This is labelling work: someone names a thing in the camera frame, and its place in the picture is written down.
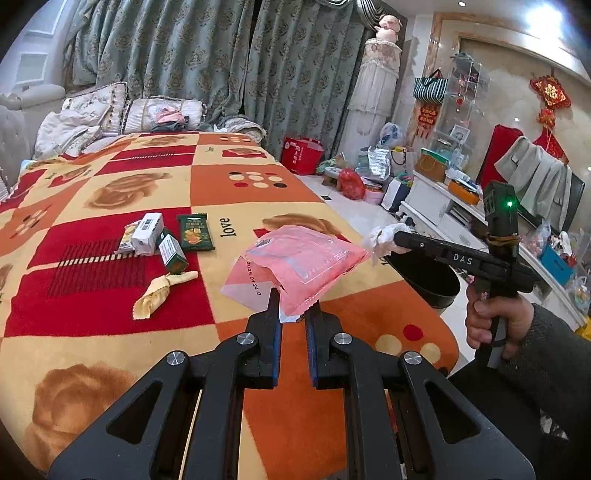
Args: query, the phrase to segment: blue box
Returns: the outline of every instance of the blue box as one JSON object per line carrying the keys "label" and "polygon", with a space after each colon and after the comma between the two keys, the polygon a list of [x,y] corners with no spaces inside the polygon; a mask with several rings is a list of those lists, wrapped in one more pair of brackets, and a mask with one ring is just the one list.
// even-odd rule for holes
{"label": "blue box", "polygon": [[549,245],[542,252],[540,262],[562,286],[573,276],[574,268],[569,267]]}

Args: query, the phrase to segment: clutter pile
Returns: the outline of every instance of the clutter pile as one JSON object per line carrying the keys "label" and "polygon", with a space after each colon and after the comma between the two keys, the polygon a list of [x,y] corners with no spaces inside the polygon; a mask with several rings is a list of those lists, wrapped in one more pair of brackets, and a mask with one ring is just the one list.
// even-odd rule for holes
{"label": "clutter pile", "polygon": [[125,225],[119,248],[113,252],[114,255],[159,254],[168,272],[153,279],[148,290],[135,302],[134,320],[150,318],[150,315],[164,303],[172,285],[185,283],[199,276],[196,271],[185,272],[189,262],[183,249],[215,249],[207,229],[206,213],[178,215],[177,219],[180,224],[181,243],[164,226],[162,213],[148,212],[141,220]]}
{"label": "clutter pile", "polygon": [[414,152],[400,145],[402,137],[398,125],[387,123],[375,147],[361,148],[357,159],[346,158],[341,152],[322,160],[316,174],[324,176],[323,185],[336,183],[337,191],[351,200],[379,205],[393,180],[409,188],[413,184]]}

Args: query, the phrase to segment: green snack package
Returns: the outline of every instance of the green snack package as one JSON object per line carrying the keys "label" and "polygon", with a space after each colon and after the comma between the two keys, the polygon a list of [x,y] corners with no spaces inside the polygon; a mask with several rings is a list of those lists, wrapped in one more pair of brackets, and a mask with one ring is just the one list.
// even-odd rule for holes
{"label": "green snack package", "polygon": [[178,215],[181,228],[181,247],[187,250],[215,250],[207,229],[207,213]]}

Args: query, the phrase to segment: pink snack package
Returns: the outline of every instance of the pink snack package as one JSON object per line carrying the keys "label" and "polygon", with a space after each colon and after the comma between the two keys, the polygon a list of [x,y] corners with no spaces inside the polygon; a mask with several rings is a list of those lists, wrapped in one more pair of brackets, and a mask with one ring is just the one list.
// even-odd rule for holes
{"label": "pink snack package", "polygon": [[263,235],[232,268],[221,292],[260,312],[273,286],[286,316],[303,314],[339,277],[367,260],[361,247],[303,226]]}

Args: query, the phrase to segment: framed photo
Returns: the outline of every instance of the framed photo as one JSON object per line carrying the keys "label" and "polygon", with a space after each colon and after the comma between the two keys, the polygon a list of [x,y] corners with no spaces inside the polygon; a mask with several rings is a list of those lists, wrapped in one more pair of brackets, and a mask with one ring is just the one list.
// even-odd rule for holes
{"label": "framed photo", "polygon": [[460,125],[456,124],[452,128],[452,133],[450,134],[450,137],[452,137],[454,140],[457,140],[460,143],[460,145],[463,145],[464,143],[466,143],[466,140],[468,140],[468,135],[470,135],[469,128],[461,127]]}

